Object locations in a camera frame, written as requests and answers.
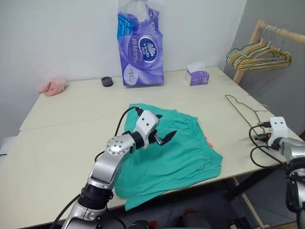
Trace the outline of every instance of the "logo on packaging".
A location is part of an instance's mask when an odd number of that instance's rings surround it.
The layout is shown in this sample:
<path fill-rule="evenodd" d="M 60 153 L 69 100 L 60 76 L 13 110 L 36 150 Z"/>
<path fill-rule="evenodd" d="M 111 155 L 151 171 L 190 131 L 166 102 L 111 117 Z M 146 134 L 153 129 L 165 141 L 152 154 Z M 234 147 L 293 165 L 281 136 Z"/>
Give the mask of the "logo on packaging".
<path fill-rule="evenodd" d="M 139 48 L 141 50 L 143 60 L 145 62 L 150 63 L 156 59 L 157 47 L 151 39 L 147 37 L 142 37 L 139 40 Z"/>

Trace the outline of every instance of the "gray wall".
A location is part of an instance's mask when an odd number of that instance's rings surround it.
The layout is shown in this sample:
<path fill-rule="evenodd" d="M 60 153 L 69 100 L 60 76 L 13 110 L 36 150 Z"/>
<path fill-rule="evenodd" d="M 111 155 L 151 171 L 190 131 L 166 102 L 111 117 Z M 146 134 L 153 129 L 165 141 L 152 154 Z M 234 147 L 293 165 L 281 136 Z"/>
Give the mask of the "gray wall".
<path fill-rule="evenodd" d="M 304 0 L 248 0 L 232 47 L 242 47 L 251 38 L 259 19 L 278 27 L 305 34 Z M 282 47 L 283 37 L 266 33 L 276 47 Z M 276 116 L 283 116 L 297 134 L 305 130 L 305 45 L 284 40 L 284 50 L 293 56 L 289 68 L 249 70 L 240 86 Z M 228 64 L 224 73 L 233 78 L 235 69 Z"/>

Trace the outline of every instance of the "plastic packaging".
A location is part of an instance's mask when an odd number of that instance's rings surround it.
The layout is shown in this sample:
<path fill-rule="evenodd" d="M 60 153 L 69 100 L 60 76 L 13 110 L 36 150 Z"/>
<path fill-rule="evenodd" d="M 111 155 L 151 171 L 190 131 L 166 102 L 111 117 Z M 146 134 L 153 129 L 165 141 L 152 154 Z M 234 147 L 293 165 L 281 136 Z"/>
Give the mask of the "plastic packaging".
<path fill-rule="evenodd" d="M 158 29 L 158 16 L 146 0 L 119 1 L 117 39 L 124 85 L 164 82 L 163 35 Z"/>

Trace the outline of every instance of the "wooden clothes rack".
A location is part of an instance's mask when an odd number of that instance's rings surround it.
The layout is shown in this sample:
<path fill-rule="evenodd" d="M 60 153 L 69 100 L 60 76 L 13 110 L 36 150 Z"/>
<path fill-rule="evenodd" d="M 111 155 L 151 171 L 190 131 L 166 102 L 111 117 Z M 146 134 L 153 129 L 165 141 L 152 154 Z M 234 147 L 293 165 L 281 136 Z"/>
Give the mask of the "wooden clothes rack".
<path fill-rule="evenodd" d="M 262 32 L 264 30 L 267 30 L 269 32 L 273 32 L 273 33 L 275 33 L 279 36 L 283 36 L 285 38 L 289 38 L 289 39 L 295 40 L 299 43 L 305 44 L 305 36 L 304 35 L 301 35 L 301 34 L 296 33 L 296 32 L 289 31 L 287 29 L 282 29 L 282 28 L 273 26 L 271 24 L 266 23 L 264 20 L 259 20 L 257 22 L 249 44 L 258 43 L 260 38 L 262 37 Z M 245 71 L 247 71 L 247 69 L 236 71 L 235 76 L 233 78 L 235 83 L 237 83 L 237 84 L 240 83 Z"/>

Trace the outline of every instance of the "table leg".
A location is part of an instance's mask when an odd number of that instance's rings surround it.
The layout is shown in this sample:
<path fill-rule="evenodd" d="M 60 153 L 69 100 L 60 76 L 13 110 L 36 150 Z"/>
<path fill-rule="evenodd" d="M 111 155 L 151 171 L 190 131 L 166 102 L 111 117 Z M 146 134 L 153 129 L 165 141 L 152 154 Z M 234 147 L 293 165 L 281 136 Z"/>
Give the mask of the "table leg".
<path fill-rule="evenodd" d="M 263 170 L 254 172 L 253 174 L 250 175 L 250 177 L 248 177 L 238 186 L 236 186 L 232 190 L 226 192 L 224 195 L 225 198 L 228 201 L 233 200 L 234 198 L 238 197 L 243 192 L 245 192 L 247 189 L 251 188 L 253 185 L 255 185 L 256 183 L 260 182 L 265 177 L 272 174 L 275 170 L 276 170 L 276 168 L 268 168 L 268 169 L 263 169 Z"/>

